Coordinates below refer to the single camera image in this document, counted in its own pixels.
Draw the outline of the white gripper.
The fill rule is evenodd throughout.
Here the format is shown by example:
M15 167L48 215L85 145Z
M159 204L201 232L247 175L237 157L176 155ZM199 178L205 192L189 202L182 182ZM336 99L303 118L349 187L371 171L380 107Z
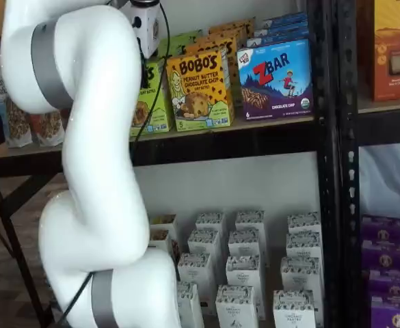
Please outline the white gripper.
M160 3L132 3L128 17L145 59L149 59L159 45L158 15Z

